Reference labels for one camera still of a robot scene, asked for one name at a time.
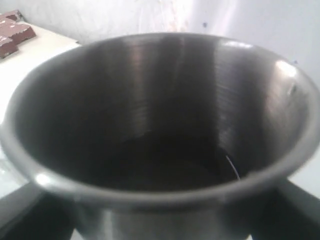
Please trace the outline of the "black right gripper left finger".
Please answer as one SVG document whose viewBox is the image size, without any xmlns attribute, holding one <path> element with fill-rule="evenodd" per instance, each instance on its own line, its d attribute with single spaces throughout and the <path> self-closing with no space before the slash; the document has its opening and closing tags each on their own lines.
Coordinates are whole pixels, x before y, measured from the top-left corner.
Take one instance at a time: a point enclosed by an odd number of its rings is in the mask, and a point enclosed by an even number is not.
<svg viewBox="0 0 320 240">
<path fill-rule="evenodd" d="M 70 240 L 74 229 L 61 202 L 32 183 L 0 198 L 2 240 Z"/>
</svg>

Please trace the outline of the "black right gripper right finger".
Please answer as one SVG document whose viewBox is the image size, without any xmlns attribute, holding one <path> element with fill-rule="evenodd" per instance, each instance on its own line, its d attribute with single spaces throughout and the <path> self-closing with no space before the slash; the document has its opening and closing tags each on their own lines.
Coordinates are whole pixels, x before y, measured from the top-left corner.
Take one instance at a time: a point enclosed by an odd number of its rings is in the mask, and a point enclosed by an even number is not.
<svg viewBox="0 0 320 240">
<path fill-rule="evenodd" d="M 255 224 L 253 240 L 318 240 L 320 199 L 285 181 L 273 191 L 261 218 Z"/>
</svg>

